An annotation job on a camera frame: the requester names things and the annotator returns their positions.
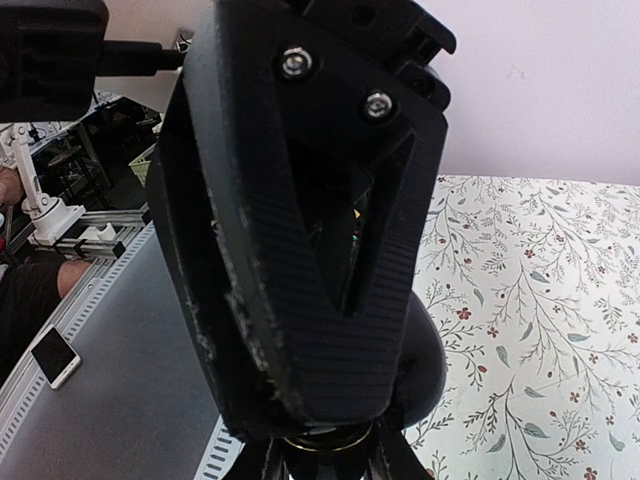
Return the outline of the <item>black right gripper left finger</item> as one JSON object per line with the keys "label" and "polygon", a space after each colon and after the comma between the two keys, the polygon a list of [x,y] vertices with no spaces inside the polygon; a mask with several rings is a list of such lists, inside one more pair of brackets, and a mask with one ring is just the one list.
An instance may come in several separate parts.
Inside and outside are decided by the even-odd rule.
{"label": "black right gripper left finger", "polygon": [[233,480],[281,480],[285,478],[280,442],[247,443],[232,465]]}

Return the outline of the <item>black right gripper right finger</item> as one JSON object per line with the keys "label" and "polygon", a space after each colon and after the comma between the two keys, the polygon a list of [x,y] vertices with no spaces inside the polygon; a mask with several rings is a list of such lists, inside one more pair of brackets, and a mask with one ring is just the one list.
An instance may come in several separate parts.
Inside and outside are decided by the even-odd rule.
{"label": "black right gripper right finger", "polygon": [[433,480],[407,443],[401,429],[386,416],[377,419],[367,463],[367,478],[373,480]]}

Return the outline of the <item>black earbuds charging case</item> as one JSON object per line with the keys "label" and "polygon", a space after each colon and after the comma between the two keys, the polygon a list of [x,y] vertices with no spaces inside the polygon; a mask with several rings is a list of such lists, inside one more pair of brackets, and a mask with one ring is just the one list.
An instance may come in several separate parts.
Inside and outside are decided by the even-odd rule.
{"label": "black earbuds charging case", "polygon": [[[416,293],[406,312],[402,353],[394,391],[383,416],[403,431],[425,419],[439,402],[446,381],[446,359],[438,331]],[[294,479],[368,479],[374,423],[368,435],[340,451],[312,453],[288,443],[284,465]]]}

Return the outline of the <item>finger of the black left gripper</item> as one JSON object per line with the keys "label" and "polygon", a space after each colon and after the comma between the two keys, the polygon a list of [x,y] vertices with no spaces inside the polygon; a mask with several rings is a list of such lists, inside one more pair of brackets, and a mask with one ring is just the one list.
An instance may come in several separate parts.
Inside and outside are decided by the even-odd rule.
{"label": "finger of the black left gripper", "polygon": [[147,192],[162,253],[213,398],[242,438],[310,428],[285,329],[310,315],[306,152],[295,85],[274,76],[179,81]]}
{"label": "finger of the black left gripper", "polygon": [[231,316],[302,425],[381,415],[456,40],[413,1],[214,1],[183,70]]}

